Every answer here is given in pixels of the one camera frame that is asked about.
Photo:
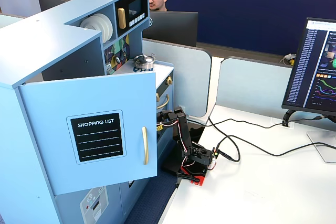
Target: desk surface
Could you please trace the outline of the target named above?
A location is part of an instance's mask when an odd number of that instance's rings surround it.
[[[211,115],[214,123],[228,118],[264,126],[279,122],[215,106]],[[306,132],[320,130],[296,123],[292,129],[275,126],[266,130],[232,121],[218,127],[226,134],[237,135],[275,154],[311,143]],[[222,138],[216,129],[207,127],[200,144],[212,149]],[[220,156],[202,187],[183,180],[163,223],[191,220],[257,224],[336,222],[336,164],[324,163],[315,147],[272,157],[240,140],[234,141],[241,152],[240,163]],[[221,144],[220,150],[237,158],[229,140]]]

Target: pot lid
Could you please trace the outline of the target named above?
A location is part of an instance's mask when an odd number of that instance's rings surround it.
[[[155,57],[153,55],[138,55],[133,60],[137,65],[150,65],[155,62]]]

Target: blue wall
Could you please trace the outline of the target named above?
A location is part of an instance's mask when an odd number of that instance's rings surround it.
[[[336,19],[336,0],[168,0],[199,12],[198,41],[286,55],[299,46],[307,17]]]

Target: red component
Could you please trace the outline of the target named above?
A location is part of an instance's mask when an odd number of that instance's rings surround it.
[[[190,175],[185,169],[183,169],[183,167],[181,167],[181,170],[182,170],[185,174]],[[191,183],[191,184],[195,184],[196,186],[198,186],[198,185],[199,185],[199,186],[202,186],[205,177],[203,177],[203,176],[195,176],[195,178],[198,178],[200,181],[199,181],[199,182],[194,182],[194,181],[190,180],[190,183]]]
[[[203,176],[195,176],[195,178],[198,178],[200,180],[199,182],[196,182],[195,185],[200,184],[199,186],[202,186],[205,177],[203,177]]]

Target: dark blue carpet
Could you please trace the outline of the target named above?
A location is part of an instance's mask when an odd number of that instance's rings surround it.
[[[158,170],[158,175],[149,180],[125,224],[157,224],[176,183],[176,176]]]

